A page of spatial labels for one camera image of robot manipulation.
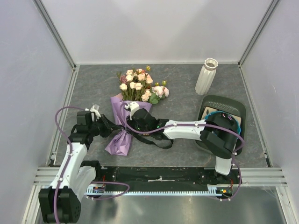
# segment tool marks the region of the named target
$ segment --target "stone surface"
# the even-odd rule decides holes
[[[70,105],[90,108],[92,103],[100,105],[100,113],[114,121],[110,97],[117,95],[119,83],[117,71],[125,72],[132,67],[145,68],[146,65],[83,65]],[[154,82],[167,80],[170,90],[168,98],[153,105],[151,114],[156,118],[179,121],[194,121],[198,117],[204,96],[195,92],[195,85],[202,64],[153,64],[149,72]],[[243,86],[241,74],[236,64],[221,64],[208,94],[221,95],[242,102],[247,108],[246,146],[236,160],[241,167],[266,167],[261,142]],[[76,124],[76,110],[69,109],[64,125],[66,133]],[[160,149],[133,139],[128,156],[110,155],[105,151],[112,137],[94,139],[86,160],[99,160],[104,166],[192,166],[210,167],[215,165],[215,156],[198,149],[194,140],[178,139],[170,149]],[[66,149],[66,140],[59,144],[56,165],[61,164]]]

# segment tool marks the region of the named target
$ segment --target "dark gray tray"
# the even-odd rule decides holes
[[[202,100],[198,120],[201,120],[202,114],[206,106],[240,117],[242,119],[240,123],[241,126],[240,136],[244,139],[245,124],[246,124],[246,108],[241,102],[227,97],[207,95]],[[207,150],[206,145],[202,141],[196,140],[196,143],[201,148]],[[236,147],[239,147],[240,145],[241,145],[241,141],[237,140]],[[238,150],[237,154],[240,154],[241,152],[242,152],[242,148]]]

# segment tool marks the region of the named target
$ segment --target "metal floor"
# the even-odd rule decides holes
[[[78,224],[286,224],[275,188],[245,188],[230,202],[204,196],[82,200]]]

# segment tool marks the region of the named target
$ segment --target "gray wall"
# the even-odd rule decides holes
[[[33,1],[0,1],[0,31],[0,223],[19,224],[71,69]]]
[[[237,62],[271,0],[43,0],[76,63]]]
[[[282,0],[243,70],[272,161],[299,209],[299,1]]]

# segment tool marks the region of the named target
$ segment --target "flower bouquet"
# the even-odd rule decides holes
[[[138,101],[140,109],[144,108],[149,111],[152,104],[157,104],[161,99],[169,95],[169,90],[165,87],[166,81],[162,82],[163,86],[159,86],[156,83],[156,86],[152,87],[153,79],[146,71],[143,69],[131,69],[127,71],[126,75],[117,72],[121,93],[111,97],[112,110],[117,125],[122,125],[126,128],[123,119],[130,114],[124,107],[121,108],[123,102]],[[132,136],[123,129],[114,136],[105,150],[112,155],[127,155],[131,140]]]

